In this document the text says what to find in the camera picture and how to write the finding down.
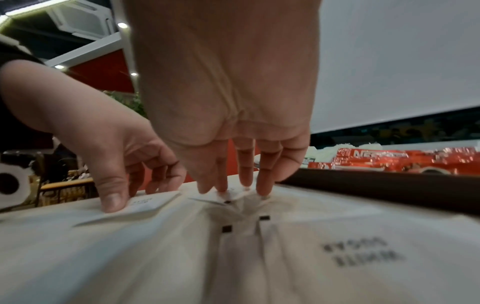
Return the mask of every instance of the human hand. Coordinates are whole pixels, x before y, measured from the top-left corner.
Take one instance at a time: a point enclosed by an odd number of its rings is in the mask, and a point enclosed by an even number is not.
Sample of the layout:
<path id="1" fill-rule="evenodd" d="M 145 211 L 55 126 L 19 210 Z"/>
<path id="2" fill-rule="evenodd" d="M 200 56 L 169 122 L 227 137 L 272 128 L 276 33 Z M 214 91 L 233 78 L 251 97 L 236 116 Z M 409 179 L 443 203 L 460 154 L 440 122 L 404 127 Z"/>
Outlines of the human hand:
<path id="1" fill-rule="evenodd" d="M 123 209 L 152 169 L 146 193 L 177 190 L 187 174 L 149 121 L 107 95 L 52 68 L 12 61 L 0 72 L 12 113 L 30 127 L 53 133 L 87 164 L 102 210 Z"/>
<path id="2" fill-rule="evenodd" d="M 227 140 L 240 181 L 271 192 L 310 143 L 319 0 L 124 0 L 142 100 L 200 193 L 227 189 Z"/>

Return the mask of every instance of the white panel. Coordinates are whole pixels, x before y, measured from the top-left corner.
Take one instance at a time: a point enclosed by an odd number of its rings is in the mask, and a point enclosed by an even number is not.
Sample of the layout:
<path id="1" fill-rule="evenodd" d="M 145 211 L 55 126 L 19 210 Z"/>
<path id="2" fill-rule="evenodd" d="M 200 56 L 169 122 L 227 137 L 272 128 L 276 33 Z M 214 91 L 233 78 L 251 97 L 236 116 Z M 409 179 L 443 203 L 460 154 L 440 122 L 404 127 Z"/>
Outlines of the white panel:
<path id="1" fill-rule="evenodd" d="M 480 106 L 479 0 L 324 0 L 312 133 Z"/>

